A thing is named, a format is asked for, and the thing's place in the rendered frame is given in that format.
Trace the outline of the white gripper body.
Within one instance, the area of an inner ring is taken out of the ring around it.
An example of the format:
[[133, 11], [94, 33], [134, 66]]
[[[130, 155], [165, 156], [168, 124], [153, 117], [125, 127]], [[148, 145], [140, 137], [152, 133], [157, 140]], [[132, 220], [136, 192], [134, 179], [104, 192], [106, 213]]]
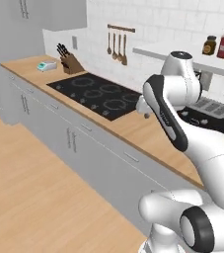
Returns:
[[148, 104], [146, 103], [144, 96], [141, 95], [137, 101], [136, 104], [136, 111], [139, 114], [150, 114], [151, 113], [151, 108], [148, 106]]

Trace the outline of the grey drawer front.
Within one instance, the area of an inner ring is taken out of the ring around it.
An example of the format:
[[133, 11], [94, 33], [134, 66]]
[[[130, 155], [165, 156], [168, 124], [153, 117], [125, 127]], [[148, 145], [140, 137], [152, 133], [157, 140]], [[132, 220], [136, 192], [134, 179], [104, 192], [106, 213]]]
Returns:
[[[68, 121], [71, 124], [75, 123], [75, 120], [73, 119], [73, 112], [71, 109], [67, 108], [64, 104], [60, 103], [59, 101], [57, 101], [56, 99], [50, 97], [49, 95], [47, 95], [46, 93], [42, 92], [42, 102], [51, 110], [53, 110], [55, 113], [59, 114], [63, 119], [65, 119], [66, 121]], [[55, 110], [53, 109], [50, 104], [53, 104], [55, 106], [58, 106], [59, 109]]]
[[[21, 87], [27, 94], [33, 96], [34, 98], [36, 98], [38, 101], [42, 102], [42, 92], [40, 89], [36, 88], [34, 85], [26, 82], [25, 80], [22, 79], [22, 87]], [[29, 91], [27, 91], [27, 88], [30, 88], [32, 90], [34, 90], [33, 93], [30, 93]]]
[[[75, 127], [80, 129], [82, 132], [86, 133], [90, 137], [92, 137], [95, 141], [99, 142], [105, 147], [108, 147], [108, 141], [106, 139], [106, 132], [93, 122], [89, 121], [88, 119], [80, 116], [78, 113], [74, 113], [73, 119], [75, 120], [75, 123], [73, 124]], [[92, 131], [88, 131], [84, 129], [81, 124], [84, 124], [87, 127], [90, 127]]]
[[[106, 131], [106, 139], [108, 141], [108, 148], [117, 154], [119, 157], [123, 158], [129, 162], [132, 166], [139, 169], [143, 174], [147, 175], [154, 181], [156, 181], [160, 186], [162, 186], [166, 191], [174, 191], [181, 189], [192, 189], [200, 193], [203, 202], [206, 203], [207, 198], [205, 193], [191, 184], [189, 181], [185, 180], [172, 170], [170, 170], [166, 165], [162, 165], [156, 160], [146, 156], [139, 150], [135, 149], [133, 146], [122, 141], [120, 138], [112, 135]], [[137, 158], [139, 162], [135, 162], [126, 155], [123, 151], [129, 153], [133, 157]]]
[[13, 72], [9, 71], [6, 68], [2, 68], [2, 70], [4, 71], [8, 81], [11, 84], [15, 84], [18, 87], [22, 87], [22, 79], [19, 78], [16, 74], [14, 74]]

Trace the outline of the black hob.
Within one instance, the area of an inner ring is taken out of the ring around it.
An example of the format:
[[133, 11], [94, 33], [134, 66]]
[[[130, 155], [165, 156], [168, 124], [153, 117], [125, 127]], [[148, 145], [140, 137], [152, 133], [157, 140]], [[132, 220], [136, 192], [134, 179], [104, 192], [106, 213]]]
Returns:
[[92, 73], [59, 80], [48, 86], [110, 122], [133, 112], [141, 96]]

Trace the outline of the brown hanging wooden spatula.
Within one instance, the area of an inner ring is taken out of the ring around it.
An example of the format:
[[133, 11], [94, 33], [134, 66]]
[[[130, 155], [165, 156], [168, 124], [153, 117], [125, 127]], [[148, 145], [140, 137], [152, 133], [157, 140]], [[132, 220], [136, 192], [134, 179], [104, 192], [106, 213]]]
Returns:
[[122, 65], [127, 65], [127, 57], [126, 57], [126, 34], [123, 35], [123, 55], [122, 55]]

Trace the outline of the black toaster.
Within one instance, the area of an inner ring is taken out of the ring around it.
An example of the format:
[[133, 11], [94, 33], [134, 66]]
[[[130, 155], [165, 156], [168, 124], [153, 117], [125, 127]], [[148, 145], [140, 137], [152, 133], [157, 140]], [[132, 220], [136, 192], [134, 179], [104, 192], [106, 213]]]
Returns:
[[224, 104], [201, 97], [195, 104], [178, 111], [180, 118], [196, 127], [224, 133]]

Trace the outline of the grey cupboard door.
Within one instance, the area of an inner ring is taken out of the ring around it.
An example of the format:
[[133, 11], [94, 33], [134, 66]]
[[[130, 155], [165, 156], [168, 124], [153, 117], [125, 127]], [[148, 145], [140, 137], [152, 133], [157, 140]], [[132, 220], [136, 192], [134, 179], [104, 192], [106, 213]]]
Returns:
[[27, 115], [28, 129], [49, 148], [53, 146], [52, 130], [48, 118], [49, 110], [30, 95], [28, 99], [30, 114]]
[[56, 113], [49, 113], [48, 118], [51, 124], [53, 146], [51, 149], [65, 162], [69, 162], [72, 154], [72, 147], [68, 148], [66, 129], [69, 127], [71, 133], [71, 125]]
[[81, 130], [75, 128], [73, 131], [77, 146], [73, 168], [116, 209], [124, 211], [124, 185], [114, 156]]
[[6, 106], [10, 125], [19, 123], [25, 115], [21, 94], [23, 95], [22, 91], [14, 84], [10, 83], [6, 88]]

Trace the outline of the brown knife block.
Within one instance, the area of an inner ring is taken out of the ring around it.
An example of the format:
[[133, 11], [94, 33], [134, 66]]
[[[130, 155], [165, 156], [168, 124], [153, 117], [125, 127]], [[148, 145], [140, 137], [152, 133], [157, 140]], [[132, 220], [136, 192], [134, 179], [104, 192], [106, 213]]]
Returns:
[[83, 66], [77, 60], [73, 53], [69, 52], [64, 44], [57, 45], [57, 51], [60, 54], [63, 71], [67, 74], [76, 74], [84, 71]]

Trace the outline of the dark jar yellow label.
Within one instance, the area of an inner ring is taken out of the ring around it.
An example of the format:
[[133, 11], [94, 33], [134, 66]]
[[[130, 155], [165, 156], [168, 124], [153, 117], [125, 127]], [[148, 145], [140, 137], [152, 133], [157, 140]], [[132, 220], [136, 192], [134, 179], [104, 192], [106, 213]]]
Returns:
[[202, 53], [205, 55], [212, 55], [216, 47], [216, 36], [208, 36], [203, 45]]

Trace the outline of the grey upper cupboards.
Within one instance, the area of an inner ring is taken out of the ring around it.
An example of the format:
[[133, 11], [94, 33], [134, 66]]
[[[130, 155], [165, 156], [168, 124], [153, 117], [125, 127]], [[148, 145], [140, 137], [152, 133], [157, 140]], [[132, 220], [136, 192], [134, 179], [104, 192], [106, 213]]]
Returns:
[[0, 0], [0, 21], [32, 24], [49, 31], [87, 27], [87, 0]]

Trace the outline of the brown wall rail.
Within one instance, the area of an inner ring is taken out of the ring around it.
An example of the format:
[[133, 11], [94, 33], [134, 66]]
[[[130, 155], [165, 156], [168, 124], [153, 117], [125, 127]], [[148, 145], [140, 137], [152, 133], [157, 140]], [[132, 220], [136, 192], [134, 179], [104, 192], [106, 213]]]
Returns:
[[118, 30], [118, 31], [124, 31], [124, 32], [130, 32], [130, 33], [136, 33], [136, 30], [134, 28], [128, 28], [128, 27], [122, 27], [122, 26], [116, 26], [107, 24], [108, 29]]

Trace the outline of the white wall shelf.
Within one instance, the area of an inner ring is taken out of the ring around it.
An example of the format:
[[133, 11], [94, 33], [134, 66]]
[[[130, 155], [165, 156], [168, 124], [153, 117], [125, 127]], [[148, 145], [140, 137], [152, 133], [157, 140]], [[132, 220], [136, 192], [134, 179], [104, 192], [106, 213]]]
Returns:
[[136, 46], [132, 51], [137, 54], [161, 60], [165, 60], [172, 51], [186, 51], [193, 57], [194, 68], [224, 76], [224, 59], [218, 58], [215, 55], [202, 54], [202, 46], [197, 43], [154, 42]]

